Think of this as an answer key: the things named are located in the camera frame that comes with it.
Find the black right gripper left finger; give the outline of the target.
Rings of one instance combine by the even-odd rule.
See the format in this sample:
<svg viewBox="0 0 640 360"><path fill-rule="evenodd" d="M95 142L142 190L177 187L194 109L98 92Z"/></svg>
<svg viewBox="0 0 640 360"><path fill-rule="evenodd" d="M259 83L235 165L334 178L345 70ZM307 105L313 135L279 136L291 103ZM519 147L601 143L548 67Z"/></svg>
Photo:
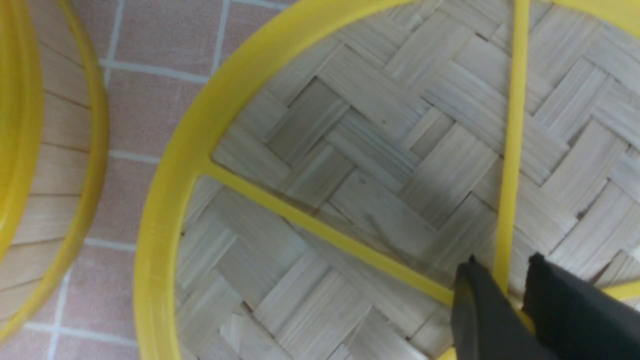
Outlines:
<svg viewBox="0 0 640 360"><path fill-rule="evenodd" d="M530 333L473 255L455 272L451 331L458 360L558 358Z"/></svg>

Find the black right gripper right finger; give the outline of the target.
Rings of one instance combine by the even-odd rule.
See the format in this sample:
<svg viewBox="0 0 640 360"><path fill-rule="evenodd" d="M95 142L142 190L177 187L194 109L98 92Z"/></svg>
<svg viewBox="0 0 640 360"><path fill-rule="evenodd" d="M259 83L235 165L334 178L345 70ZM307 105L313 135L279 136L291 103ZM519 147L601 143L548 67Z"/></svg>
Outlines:
<svg viewBox="0 0 640 360"><path fill-rule="evenodd" d="M557 360L637 360L640 316L590 283L546 260L529 258L523 312L537 341Z"/></svg>

